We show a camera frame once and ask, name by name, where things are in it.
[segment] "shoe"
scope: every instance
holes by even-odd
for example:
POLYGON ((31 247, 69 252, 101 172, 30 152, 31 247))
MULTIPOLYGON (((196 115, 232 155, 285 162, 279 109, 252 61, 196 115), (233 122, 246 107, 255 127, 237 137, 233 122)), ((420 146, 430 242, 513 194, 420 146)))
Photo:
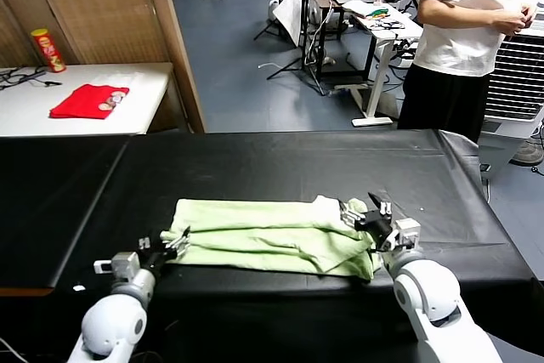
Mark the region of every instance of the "shoe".
POLYGON ((532 167, 538 166, 544 161, 544 149, 538 138, 529 138, 519 146, 518 151, 510 160, 510 163, 517 166, 532 167))

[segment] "air conditioner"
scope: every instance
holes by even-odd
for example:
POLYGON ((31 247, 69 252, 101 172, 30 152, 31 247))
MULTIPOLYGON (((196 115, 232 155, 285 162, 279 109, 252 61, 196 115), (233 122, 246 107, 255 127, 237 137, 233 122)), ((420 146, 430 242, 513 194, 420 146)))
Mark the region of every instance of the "air conditioner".
POLYGON ((485 122, 479 139, 483 173, 492 179, 516 154, 544 117, 544 24, 508 37, 491 74, 485 122))

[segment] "person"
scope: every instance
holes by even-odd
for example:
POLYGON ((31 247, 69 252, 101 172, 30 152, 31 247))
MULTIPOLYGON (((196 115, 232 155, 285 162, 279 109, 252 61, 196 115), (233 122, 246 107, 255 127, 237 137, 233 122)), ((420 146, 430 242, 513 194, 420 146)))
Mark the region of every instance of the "person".
POLYGON ((399 129, 444 129, 477 143, 498 49, 535 17, 536 5, 524 0, 419 0, 423 34, 399 129))

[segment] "folded green towel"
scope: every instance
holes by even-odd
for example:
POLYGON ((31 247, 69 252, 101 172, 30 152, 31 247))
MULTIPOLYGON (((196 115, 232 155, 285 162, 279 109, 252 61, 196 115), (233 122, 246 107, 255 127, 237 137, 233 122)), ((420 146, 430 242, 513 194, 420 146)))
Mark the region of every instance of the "folded green towel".
MULTIPOLYGON (((362 201, 347 206, 365 212, 362 201)), ((169 231, 173 240, 190 226, 190 248, 178 264, 323 275, 371 280, 379 266, 369 253, 369 234, 341 220, 338 200, 318 196, 312 203, 270 201, 178 201, 169 231)))

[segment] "black tablecloth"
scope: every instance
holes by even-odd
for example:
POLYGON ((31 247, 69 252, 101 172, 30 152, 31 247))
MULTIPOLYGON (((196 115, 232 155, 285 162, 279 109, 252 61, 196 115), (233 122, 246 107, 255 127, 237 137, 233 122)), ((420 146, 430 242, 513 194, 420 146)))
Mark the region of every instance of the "black tablecloth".
MULTIPOLYGON (((476 146, 447 133, 346 132, 157 135, 133 138, 100 198, 61 282, 97 258, 133 248, 138 237, 167 230, 179 198, 348 200, 367 191, 389 197, 395 217, 422 225, 426 254, 463 284, 527 281, 530 270, 482 195, 476 146)), ((100 282, 90 275, 86 286, 100 282)), ((389 288, 385 272, 366 292, 389 288)), ((327 293, 354 284, 343 278, 177 267, 157 293, 178 295, 327 293)))
POLYGON ((127 137, 0 139, 0 288, 53 288, 127 137))
MULTIPOLYGON (((105 145, 109 140, 96 139, 105 145)), ((485 203, 477 147, 432 131, 132 137, 48 297, 48 309, 79 302, 65 326, 73 334, 68 342, 75 341, 82 311, 105 294, 110 279, 93 275, 92 262, 134 248, 142 235, 167 230, 179 198, 312 201, 321 194, 348 200, 366 199, 367 191, 390 198, 395 217, 421 223, 425 253, 453 270, 485 330, 539 351, 538 332, 531 328, 544 316, 538 309, 540 287, 485 203), (76 284, 88 290, 74 293, 76 284)), ((187 361, 379 357, 392 341, 413 344, 391 286, 382 271, 369 284, 168 266, 142 345, 161 344, 165 354, 187 361)))

